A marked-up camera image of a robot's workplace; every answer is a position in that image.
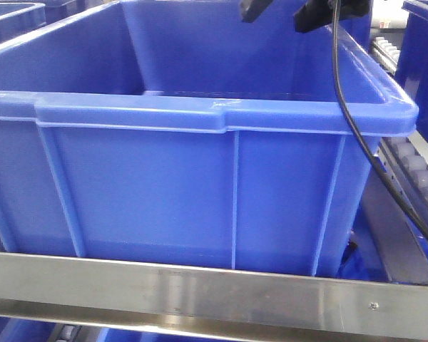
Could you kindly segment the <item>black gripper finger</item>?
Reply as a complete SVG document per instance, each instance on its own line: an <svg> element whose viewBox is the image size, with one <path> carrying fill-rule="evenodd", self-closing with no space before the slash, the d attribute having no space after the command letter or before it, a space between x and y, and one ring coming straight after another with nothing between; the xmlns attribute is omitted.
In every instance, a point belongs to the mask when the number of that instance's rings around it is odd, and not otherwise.
<svg viewBox="0 0 428 342"><path fill-rule="evenodd" d="M338 8L339 21L361 18L370 12L370 1L307 1L293 15L295 31L308 33L331 24L336 8Z"/></svg>
<svg viewBox="0 0 428 342"><path fill-rule="evenodd" d="M242 22L254 22L271 3L272 0L242 0L240 2Z"/></svg>

